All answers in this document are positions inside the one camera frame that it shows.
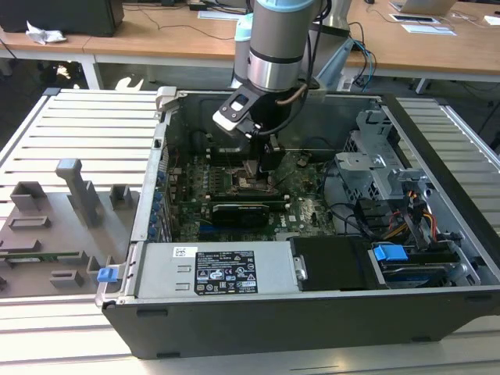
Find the tissue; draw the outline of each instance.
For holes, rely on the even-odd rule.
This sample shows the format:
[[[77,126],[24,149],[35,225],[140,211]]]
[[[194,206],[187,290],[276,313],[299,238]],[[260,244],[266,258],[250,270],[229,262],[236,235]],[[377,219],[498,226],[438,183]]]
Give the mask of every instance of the tissue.
[[[47,43],[52,43],[54,41],[65,41],[66,38],[63,36],[63,33],[58,30],[42,30],[38,27],[30,25],[29,22],[26,22],[28,26],[28,30],[26,31],[26,35],[32,41],[40,43],[41,45],[46,45]]]

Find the paper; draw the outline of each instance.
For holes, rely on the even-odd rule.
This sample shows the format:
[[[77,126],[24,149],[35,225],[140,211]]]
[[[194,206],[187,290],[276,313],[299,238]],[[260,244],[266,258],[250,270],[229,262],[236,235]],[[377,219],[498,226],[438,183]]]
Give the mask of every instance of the paper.
[[[31,26],[29,22],[26,21],[26,24],[28,26],[28,30],[26,32],[26,35],[31,39],[32,41],[35,41],[37,43],[40,43],[41,45],[46,45],[47,43],[52,43],[56,41],[65,41],[66,38],[63,36],[63,33],[58,30],[42,30],[39,29],[38,27]]]
[[[229,14],[223,12],[217,12],[214,10],[200,10],[198,12],[198,18],[203,20],[226,20],[233,21],[239,20],[245,16],[244,14]]]
[[[456,35],[447,27],[424,26],[424,25],[401,25],[409,33],[417,34],[436,34],[436,35]]]
[[[493,26],[500,26],[500,17],[484,16],[484,20]]]

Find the laptop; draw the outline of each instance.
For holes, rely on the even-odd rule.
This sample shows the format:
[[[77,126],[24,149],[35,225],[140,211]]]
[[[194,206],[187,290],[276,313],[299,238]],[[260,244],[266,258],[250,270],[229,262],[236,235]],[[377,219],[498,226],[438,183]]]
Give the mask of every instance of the laptop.
[[[457,0],[407,0],[391,2],[391,5],[401,13],[444,16],[456,2]]]

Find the barcode sticker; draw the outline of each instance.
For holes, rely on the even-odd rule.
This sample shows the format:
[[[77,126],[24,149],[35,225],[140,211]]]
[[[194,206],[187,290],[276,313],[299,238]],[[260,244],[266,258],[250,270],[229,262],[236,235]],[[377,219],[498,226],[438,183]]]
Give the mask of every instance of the barcode sticker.
[[[197,252],[198,252],[198,248],[195,246],[175,247],[175,248],[173,248],[173,257],[174,258],[194,258],[196,256]]]

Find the blue latch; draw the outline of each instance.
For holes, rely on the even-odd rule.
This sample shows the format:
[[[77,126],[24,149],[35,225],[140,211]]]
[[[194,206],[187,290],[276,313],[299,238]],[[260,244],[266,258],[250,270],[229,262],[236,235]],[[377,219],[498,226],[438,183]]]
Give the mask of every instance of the blue latch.
[[[377,261],[408,260],[408,255],[401,245],[378,245],[374,250]]]
[[[118,269],[106,267],[101,268],[97,274],[99,283],[116,283],[118,281]]]

